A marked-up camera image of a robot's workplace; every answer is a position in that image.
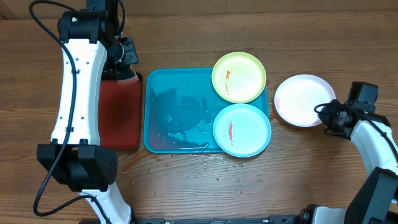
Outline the green and pink sponge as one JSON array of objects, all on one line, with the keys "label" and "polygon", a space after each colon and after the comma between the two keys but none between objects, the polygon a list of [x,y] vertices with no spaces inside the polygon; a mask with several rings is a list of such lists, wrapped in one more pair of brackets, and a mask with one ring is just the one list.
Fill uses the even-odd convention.
[{"label": "green and pink sponge", "polygon": [[129,85],[139,81],[138,74],[132,65],[121,68],[116,75],[116,80],[120,85]]}]

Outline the white plate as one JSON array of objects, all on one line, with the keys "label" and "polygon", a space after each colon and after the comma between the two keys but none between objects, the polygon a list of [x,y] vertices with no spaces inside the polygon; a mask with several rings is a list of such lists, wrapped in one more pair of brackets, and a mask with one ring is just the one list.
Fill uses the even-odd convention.
[{"label": "white plate", "polygon": [[283,81],[274,96],[278,115],[289,124],[309,128],[321,124],[314,108],[336,98],[331,85],[309,74],[295,75]]}]

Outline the light blue plate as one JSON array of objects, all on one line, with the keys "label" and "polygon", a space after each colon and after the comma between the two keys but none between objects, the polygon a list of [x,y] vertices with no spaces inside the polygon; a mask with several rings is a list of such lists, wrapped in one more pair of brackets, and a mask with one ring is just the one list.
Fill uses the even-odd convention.
[{"label": "light blue plate", "polygon": [[217,145],[227,154],[247,158],[260,154],[271,142],[269,118],[249,104],[233,104],[222,109],[213,123]]}]

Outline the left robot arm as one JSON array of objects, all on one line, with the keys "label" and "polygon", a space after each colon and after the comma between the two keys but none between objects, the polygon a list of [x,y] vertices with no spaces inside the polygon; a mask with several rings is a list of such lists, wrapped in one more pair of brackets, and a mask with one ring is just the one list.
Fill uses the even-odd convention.
[{"label": "left robot arm", "polygon": [[121,1],[88,1],[84,9],[66,6],[53,39],[63,54],[60,106],[49,144],[37,147],[37,159],[55,179],[86,200],[98,223],[137,223],[124,201],[116,176],[116,152],[100,144],[98,108],[102,78],[138,80],[131,65],[137,54]]}]

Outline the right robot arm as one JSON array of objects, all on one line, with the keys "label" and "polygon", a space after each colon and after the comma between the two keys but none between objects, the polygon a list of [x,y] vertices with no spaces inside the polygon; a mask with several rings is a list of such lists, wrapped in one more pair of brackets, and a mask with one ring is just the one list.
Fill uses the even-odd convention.
[{"label": "right robot arm", "polygon": [[314,110],[324,132],[351,141],[360,153],[368,178],[348,208],[309,205],[289,223],[397,223],[389,210],[397,202],[397,145],[385,116],[375,113],[378,87],[353,82],[344,103],[332,100]]}]

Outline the black and red tray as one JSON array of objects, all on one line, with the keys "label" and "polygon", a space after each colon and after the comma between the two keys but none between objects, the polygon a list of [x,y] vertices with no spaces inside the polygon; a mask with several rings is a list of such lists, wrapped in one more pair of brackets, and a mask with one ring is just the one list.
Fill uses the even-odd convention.
[{"label": "black and red tray", "polygon": [[119,151],[136,149],[141,136],[141,112],[141,74],[126,80],[103,80],[98,108],[100,145]]}]

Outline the teal plastic tray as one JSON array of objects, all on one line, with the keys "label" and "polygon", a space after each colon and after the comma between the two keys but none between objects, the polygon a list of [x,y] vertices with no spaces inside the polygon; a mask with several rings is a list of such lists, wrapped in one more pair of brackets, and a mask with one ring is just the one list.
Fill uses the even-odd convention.
[{"label": "teal plastic tray", "polygon": [[213,123],[230,102],[215,91],[212,68],[159,68],[147,77],[144,145],[158,154],[222,153]]}]

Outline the green plate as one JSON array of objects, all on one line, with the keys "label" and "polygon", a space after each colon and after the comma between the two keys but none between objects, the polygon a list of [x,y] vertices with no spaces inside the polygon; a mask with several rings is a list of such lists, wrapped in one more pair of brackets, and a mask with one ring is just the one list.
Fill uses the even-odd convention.
[{"label": "green plate", "polygon": [[231,52],[213,66],[212,85],[224,100],[248,103],[266,87],[267,74],[261,61],[246,52]]}]

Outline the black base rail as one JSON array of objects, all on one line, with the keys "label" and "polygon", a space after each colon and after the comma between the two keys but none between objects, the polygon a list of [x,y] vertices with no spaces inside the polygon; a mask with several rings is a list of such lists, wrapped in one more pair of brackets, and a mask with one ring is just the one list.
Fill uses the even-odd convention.
[{"label": "black base rail", "polygon": [[299,224],[311,223],[303,215],[270,215],[265,218],[232,218],[232,219],[179,219],[164,218],[133,219],[132,224]]}]

